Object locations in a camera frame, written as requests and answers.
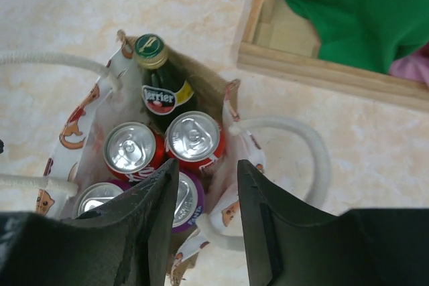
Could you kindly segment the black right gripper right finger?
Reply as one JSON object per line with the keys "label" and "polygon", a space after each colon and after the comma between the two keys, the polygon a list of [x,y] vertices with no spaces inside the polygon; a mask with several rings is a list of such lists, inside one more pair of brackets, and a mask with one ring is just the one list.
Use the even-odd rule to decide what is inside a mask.
{"label": "black right gripper right finger", "polygon": [[378,285],[357,219],[323,212],[238,163],[251,285]]}

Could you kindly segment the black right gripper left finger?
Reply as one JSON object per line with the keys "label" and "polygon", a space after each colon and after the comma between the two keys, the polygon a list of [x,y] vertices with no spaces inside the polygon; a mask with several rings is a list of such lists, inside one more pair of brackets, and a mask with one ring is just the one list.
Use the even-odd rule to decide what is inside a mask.
{"label": "black right gripper left finger", "polygon": [[69,225],[64,285],[163,285],[178,191],[178,161]]}

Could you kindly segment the purple Fanta can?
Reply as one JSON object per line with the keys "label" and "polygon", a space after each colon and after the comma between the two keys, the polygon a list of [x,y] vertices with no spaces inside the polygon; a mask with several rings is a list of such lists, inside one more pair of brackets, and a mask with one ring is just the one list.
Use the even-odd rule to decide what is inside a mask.
{"label": "purple Fanta can", "polygon": [[193,173],[179,171],[178,193],[172,233],[184,232],[196,224],[196,219],[204,210],[204,190],[200,180]]}

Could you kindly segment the red cola can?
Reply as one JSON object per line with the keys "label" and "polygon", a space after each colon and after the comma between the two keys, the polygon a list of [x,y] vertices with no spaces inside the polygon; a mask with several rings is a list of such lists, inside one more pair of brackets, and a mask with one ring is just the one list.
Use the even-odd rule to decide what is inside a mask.
{"label": "red cola can", "polygon": [[164,136],[143,123],[122,123],[105,139],[103,156],[115,177],[137,184],[164,163]]}
{"label": "red cola can", "polygon": [[210,115],[189,111],[176,117],[166,131],[165,149],[181,167],[204,175],[213,174],[225,154],[223,128]]}

